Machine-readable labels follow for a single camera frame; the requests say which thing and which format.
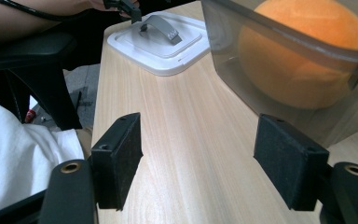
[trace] white plastic base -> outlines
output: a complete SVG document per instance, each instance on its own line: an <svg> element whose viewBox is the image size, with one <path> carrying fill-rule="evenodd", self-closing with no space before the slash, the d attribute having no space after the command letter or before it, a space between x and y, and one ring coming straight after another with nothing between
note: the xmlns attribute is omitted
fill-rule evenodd
<svg viewBox="0 0 358 224"><path fill-rule="evenodd" d="M182 41L174 45L153 26L141 32L142 22L111 34L107 42L112 48L158 76L171 76L186 70L209 51L205 22L168 13L154 12L143 17L158 15L179 32Z"/></svg>

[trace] office chair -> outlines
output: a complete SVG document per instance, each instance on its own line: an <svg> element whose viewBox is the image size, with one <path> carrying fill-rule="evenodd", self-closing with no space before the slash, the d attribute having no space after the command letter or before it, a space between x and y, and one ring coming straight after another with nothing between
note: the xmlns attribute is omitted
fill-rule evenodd
<svg viewBox="0 0 358 224"><path fill-rule="evenodd" d="M0 84L9 88L0 86L0 94L9 92L14 105L3 107L24 122L31 93L61 130L81 129L62 72L63 60L75 47L75 39L66 33L33 35L0 46Z"/></svg>

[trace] light wood surface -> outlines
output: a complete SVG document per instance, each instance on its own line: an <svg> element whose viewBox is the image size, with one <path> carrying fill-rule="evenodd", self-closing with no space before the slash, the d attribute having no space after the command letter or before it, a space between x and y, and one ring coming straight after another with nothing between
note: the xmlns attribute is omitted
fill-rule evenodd
<svg viewBox="0 0 358 224"><path fill-rule="evenodd" d="M169 11L203 20L200 2ZM257 116L216 74L210 53L158 77L104 41L93 144L133 112L141 112L145 155L124 210L100 210L101 223L319 223L320 205L288 210L253 158ZM331 164L358 163L358 134L330 150Z"/></svg>

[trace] clear container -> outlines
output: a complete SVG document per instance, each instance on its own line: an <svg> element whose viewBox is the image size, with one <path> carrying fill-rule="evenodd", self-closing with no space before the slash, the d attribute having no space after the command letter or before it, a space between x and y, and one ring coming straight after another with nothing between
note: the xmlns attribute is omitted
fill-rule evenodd
<svg viewBox="0 0 358 224"><path fill-rule="evenodd" d="M358 17L358 1L337 1ZM326 44L254 12L263 2L201 0L217 74L256 114L284 119L323 147L358 132L358 50ZM244 50L241 38L248 34L267 39L268 50L252 44ZM319 79L287 81L285 73L293 70L283 65L291 60L311 66Z"/></svg>

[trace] person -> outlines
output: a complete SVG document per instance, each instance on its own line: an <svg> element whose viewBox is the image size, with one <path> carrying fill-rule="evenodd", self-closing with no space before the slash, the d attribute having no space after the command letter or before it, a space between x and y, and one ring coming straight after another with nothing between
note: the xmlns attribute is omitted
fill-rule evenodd
<svg viewBox="0 0 358 224"><path fill-rule="evenodd" d="M131 1L139 6L136 0ZM16 0L14 2L55 16L73 16L91 8L117 11L117 8L105 9L103 0ZM0 4L0 43L41 33L58 24L58 21L45 20Z"/></svg>
<svg viewBox="0 0 358 224"><path fill-rule="evenodd" d="M58 164L90 155L91 134L21 124L0 106L0 209L46 189Z"/></svg>

